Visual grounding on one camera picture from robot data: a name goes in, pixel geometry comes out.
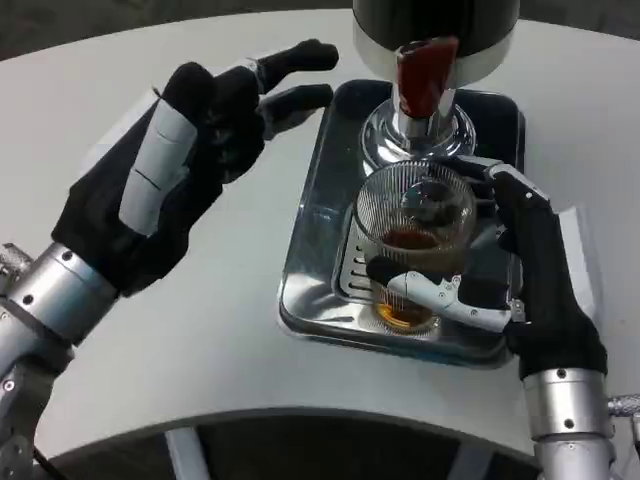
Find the white table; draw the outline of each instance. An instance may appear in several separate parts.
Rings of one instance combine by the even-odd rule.
[[[335,43],[339,67],[299,74],[285,87],[370,76],[352,47],[347,10],[194,20],[0,63],[2,240],[39,254],[85,151],[179,64],[216,70],[309,37]],[[639,55],[634,41],[523,21],[505,63],[474,86],[524,110],[527,174],[555,205],[591,209],[617,393],[640,391],[640,229],[626,221],[640,209]],[[472,371],[302,341],[277,325],[280,274],[319,122],[316,114],[276,139],[194,228],[175,271],[119,303],[82,345],[38,429],[46,454],[149,427],[283,409],[385,416],[532,452],[515,362]],[[626,459],[629,434],[618,431]]]

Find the gray floor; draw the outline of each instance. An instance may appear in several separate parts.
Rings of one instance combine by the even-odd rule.
[[[351,0],[0,0],[0,60],[96,35],[188,18]],[[637,0],[521,0],[522,17],[640,39]]]

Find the red lever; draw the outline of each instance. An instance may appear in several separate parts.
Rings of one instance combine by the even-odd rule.
[[[398,91],[404,113],[413,118],[433,115],[447,88],[459,43],[456,37],[438,37],[411,43],[398,52]]]

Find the robotic finger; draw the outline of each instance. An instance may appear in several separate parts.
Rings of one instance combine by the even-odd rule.
[[[470,327],[500,333],[524,315],[522,302],[507,299],[509,287],[492,280],[417,272],[381,256],[367,263],[367,275],[393,293]]]

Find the metal joint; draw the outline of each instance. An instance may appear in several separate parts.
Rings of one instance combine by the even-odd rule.
[[[511,320],[515,323],[524,323],[527,319],[524,302],[513,299],[511,302]]]
[[[524,379],[531,438],[595,434],[611,438],[604,376],[595,371],[554,369]]]
[[[0,247],[0,292],[18,281],[28,270],[33,259],[13,243]]]
[[[115,303],[117,292],[78,255],[54,243],[6,296],[60,338],[78,345]]]
[[[36,426],[47,406],[54,376],[16,364],[0,384],[0,476],[31,478]]]

